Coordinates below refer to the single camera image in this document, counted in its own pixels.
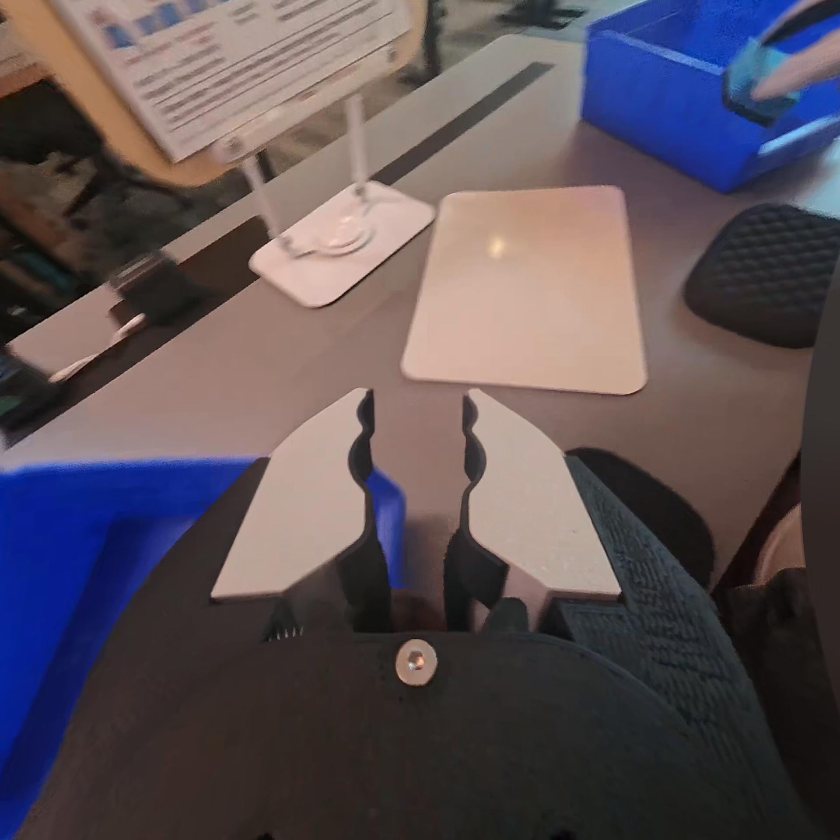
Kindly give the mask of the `black knobbly rounded object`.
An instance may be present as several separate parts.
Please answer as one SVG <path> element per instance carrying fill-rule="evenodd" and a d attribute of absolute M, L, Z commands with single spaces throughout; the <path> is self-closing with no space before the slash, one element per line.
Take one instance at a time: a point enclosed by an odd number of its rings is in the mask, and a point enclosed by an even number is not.
<path fill-rule="evenodd" d="M 775 348 L 809 350 L 838 257 L 838 218 L 760 204 L 719 231 L 689 273 L 682 296 L 713 327 Z"/>

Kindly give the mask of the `white table sign stand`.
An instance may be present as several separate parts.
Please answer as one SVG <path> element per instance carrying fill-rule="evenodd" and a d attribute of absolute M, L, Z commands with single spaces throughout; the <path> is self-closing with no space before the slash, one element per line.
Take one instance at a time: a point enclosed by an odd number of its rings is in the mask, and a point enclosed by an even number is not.
<path fill-rule="evenodd" d="M 209 152 L 250 186 L 269 236 L 248 265 L 304 308 L 343 297 L 430 225 L 374 180 L 362 92 L 401 69 L 425 12 L 398 1 L 50 2 L 173 163 Z M 284 227 L 258 152 L 341 102 L 350 185 Z"/>

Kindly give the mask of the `black boxy object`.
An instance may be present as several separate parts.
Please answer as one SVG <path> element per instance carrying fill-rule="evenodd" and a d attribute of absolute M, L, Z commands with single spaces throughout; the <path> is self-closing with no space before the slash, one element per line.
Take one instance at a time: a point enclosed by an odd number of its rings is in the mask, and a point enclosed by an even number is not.
<path fill-rule="evenodd" d="M 143 317 L 154 326 L 172 322 L 209 297 L 165 251 L 158 249 L 141 255 L 107 279 L 117 295 L 111 315 L 119 325 Z"/>

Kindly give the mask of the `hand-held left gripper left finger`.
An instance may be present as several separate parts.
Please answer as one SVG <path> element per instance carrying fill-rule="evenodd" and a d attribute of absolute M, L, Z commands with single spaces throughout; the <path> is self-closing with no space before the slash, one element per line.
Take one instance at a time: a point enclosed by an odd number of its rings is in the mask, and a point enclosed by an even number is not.
<path fill-rule="evenodd" d="M 280 443 L 213 584 L 213 602 L 267 602 L 271 631 L 392 630 L 368 486 L 374 431 L 374 393 L 358 387 Z"/>

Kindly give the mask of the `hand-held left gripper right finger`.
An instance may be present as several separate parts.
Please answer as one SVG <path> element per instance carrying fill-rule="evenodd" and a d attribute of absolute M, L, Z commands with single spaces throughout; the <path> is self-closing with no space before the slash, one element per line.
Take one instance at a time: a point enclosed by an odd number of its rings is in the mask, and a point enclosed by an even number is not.
<path fill-rule="evenodd" d="M 458 526 L 444 558 L 444 614 L 474 631 L 503 600 L 536 630 L 555 601 L 614 606 L 623 592 L 563 450 L 478 388 L 463 400 Z"/>

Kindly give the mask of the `blue plastic bin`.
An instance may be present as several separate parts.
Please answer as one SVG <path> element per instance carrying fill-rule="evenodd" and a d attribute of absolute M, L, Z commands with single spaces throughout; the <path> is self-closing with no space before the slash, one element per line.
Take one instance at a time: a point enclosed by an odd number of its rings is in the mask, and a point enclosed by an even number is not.
<path fill-rule="evenodd" d="M 265 471 L 258 458 L 2 474 L 2 838 L 60 755 L 73 801 L 174 698 L 292 645 L 275 599 L 209 594 Z"/>
<path fill-rule="evenodd" d="M 805 91 L 778 122 L 723 104 L 722 77 L 792 2 L 638 3 L 587 29 L 581 117 L 720 193 L 838 137 L 838 85 Z"/>

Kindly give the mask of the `grey flat metal object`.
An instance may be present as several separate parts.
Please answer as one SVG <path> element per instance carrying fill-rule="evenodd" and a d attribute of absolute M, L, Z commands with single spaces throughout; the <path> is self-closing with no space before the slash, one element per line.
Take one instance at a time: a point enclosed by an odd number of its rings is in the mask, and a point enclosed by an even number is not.
<path fill-rule="evenodd" d="M 68 382 L 73 377 L 77 376 L 81 371 L 83 371 L 86 367 L 88 367 L 93 362 L 99 360 L 106 352 L 109 352 L 111 349 L 116 348 L 122 342 L 127 340 L 129 337 L 133 336 L 135 333 L 138 333 L 145 329 L 148 323 L 147 316 L 145 314 L 139 314 L 129 320 L 126 324 L 122 325 L 111 337 L 110 342 L 108 345 L 87 357 L 84 357 L 80 360 L 75 361 L 74 363 L 68 365 L 67 367 L 50 374 L 48 376 L 48 382 L 50 384 L 58 385 L 64 382 Z"/>

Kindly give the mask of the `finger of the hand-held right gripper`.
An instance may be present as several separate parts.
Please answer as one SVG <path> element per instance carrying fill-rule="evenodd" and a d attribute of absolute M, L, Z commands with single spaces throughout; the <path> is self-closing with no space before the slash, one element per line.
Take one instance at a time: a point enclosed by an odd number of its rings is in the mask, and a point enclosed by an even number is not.
<path fill-rule="evenodd" d="M 795 2 L 769 26 L 769 47 L 838 50 L 838 21 L 838 1 Z"/>
<path fill-rule="evenodd" d="M 756 84 L 755 101 L 785 97 L 811 84 L 838 78 L 838 56 L 791 56 L 770 75 Z"/>

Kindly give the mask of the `blue whiteboard eraser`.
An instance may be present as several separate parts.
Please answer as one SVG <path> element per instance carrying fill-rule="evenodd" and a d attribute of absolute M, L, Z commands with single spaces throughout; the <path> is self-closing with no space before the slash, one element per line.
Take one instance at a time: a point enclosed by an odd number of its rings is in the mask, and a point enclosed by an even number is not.
<path fill-rule="evenodd" d="M 724 107 L 763 128 L 773 125 L 795 103 L 796 95 L 785 93 L 758 100 L 754 92 L 788 57 L 783 51 L 751 38 L 724 71 L 721 89 Z"/>

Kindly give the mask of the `white whiteboard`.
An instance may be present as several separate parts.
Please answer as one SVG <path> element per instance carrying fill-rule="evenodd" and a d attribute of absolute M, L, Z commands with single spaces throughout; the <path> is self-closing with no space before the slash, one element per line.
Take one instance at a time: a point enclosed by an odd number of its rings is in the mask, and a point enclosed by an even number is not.
<path fill-rule="evenodd" d="M 624 192 L 454 192 L 401 362 L 419 382 L 629 396 L 648 382 Z"/>

